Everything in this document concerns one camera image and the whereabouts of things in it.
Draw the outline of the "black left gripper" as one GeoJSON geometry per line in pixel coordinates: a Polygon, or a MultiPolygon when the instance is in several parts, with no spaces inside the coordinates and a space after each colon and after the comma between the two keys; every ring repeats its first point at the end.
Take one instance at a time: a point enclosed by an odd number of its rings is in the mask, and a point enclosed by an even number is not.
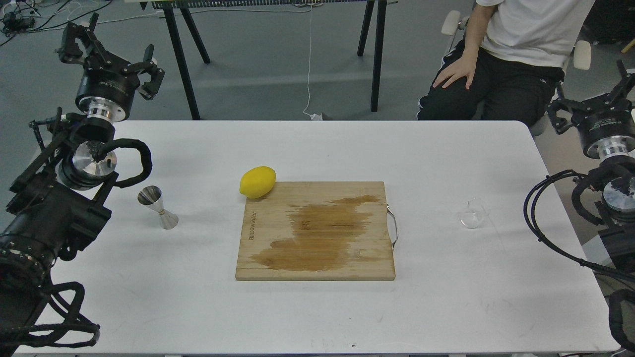
{"type": "Polygon", "coordinates": [[[109,100],[121,109],[115,111],[114,121],[119,122],[129,118],[136,90],[145,100],[156,97],[165,71],[153,57],[152,44],[145,49],[143,61],[123,67],[122,74],[109,71],[118,70],[119,63],[95,36],[97,22],[98,13],[93,13],[88,25],[68,23],[61,47],[55,52],[62,63],[79,64],[84,68],[75,99],[77,108],[86,113],[93,99],[109,100]],[[139,76],[145,74],[149,75],[149,81],[141,83],[139,76]]]}

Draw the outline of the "person right hand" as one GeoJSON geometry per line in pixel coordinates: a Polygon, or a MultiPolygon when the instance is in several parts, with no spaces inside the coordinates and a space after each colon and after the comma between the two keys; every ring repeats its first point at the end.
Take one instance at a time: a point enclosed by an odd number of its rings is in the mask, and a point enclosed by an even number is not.
{"type": "Polygon", "coordinates": [[[449,88],[451,84],[456,83],[459,79],[465,79],[465,89],[469,90],[476,72],[478,54],[478,48],[474,51],[464,50],[459,59],[440,71],[432,87],[437,88],[441,86],[442,88],[449,88]]]}

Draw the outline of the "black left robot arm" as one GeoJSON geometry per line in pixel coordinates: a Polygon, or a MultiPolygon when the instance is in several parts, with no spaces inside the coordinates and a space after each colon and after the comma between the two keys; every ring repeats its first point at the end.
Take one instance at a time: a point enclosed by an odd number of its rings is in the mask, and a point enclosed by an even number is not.
{"type": "Polygon", "coordinates": [[[71,261],[105,227],[105,201],[114,187],[145,181],[151,151],[138,139],[114,138],[114,124],[129,117],[134,95],[154,99],[164,70],[149,45],[131,63],[107,51],[95,36],[98,14],[87,25],[70,22],[59,59],[79,64],[78,113],[30,122],[40,154],[12,183],[7,212],[14,220],[1,233],[1,355],[18,346],[93,346],[100,327],[80,312],[81,283],[52,282],[58,260],[71,261]]]}

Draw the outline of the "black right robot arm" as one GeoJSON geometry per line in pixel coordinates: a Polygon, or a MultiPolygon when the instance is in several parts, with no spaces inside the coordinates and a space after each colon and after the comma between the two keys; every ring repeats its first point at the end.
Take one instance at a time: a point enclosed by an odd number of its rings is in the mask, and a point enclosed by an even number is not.
{"type": "Polygon", "coordinates": [[[634,70],[626,68],[623,61],[617,61],[617,69],[621,76],[619,83],[610,92],[590,99],[567,99],[562,87],[556,88],[555,98],[546,106],[551,126],[558,135],[570,128],[576,129],[581,151],[586,157],[599,160],[599,165],[586,174],[569,169],[546,176],[527,194],[522,210],[531,232],[549,249],[595,273],[633,282],[635,127],[634,104],[628,94],[634,88],[635,79],[634,70]],[[570,199],[578,216],[600,227],[597,235],[612,266],[567,253],[538,226],[539,198],[550,185],[563,179],[574,181],[570,199]]]}

